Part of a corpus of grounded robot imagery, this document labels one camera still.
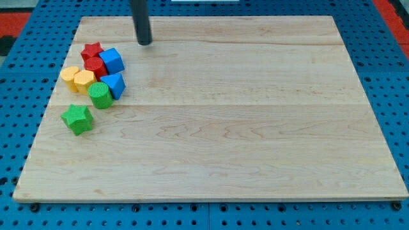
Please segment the black cylindrical robot arm stick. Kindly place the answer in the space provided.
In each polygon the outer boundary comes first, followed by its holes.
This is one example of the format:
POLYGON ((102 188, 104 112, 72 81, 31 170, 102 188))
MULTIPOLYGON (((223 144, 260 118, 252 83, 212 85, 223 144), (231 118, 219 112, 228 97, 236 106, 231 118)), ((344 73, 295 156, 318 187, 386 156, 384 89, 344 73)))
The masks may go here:
POLYGON ((152 43, 151 27, 147 0, 129 0, 135 34, 139 45, 152 43))

